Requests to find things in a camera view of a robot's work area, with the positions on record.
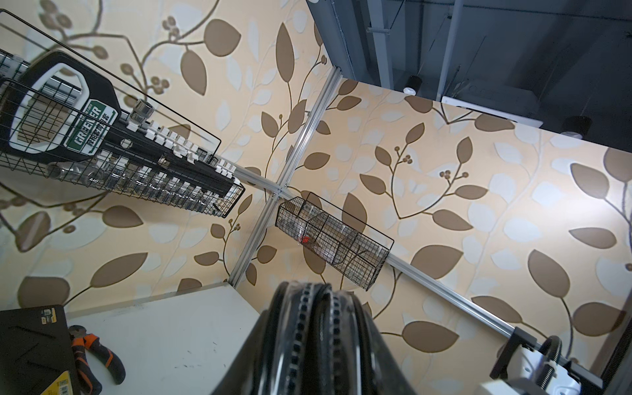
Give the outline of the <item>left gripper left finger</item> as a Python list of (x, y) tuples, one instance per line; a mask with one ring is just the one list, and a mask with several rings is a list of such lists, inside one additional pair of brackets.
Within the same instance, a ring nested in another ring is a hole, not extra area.
[(265, 310), (212, 395), (253, 394), (267, 321), (268, 311)]

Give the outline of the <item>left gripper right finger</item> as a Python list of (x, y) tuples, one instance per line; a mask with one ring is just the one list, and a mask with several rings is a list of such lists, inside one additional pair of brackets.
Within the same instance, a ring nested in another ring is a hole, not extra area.
[(362, 307), (366, 322), (370, 366), (370, 394), (415, 394), (377, 329), (368, 309)]

